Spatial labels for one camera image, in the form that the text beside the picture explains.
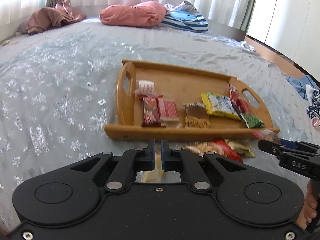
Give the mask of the person right hand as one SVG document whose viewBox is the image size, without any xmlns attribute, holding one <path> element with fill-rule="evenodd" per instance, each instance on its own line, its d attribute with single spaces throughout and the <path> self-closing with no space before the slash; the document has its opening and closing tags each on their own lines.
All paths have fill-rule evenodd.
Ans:
<svg viewBox="0 0 320 240">
<path fill-rule="evenodd" d="M 308 191 L 304 200 L 303 208 L 297 219 L 297 224 L 306 229 L 307 225 L 312 222 L 312 220 L 317 216 L 317 199 L 313 195 L 312 182 L 308 182 Z"/>
</svg>

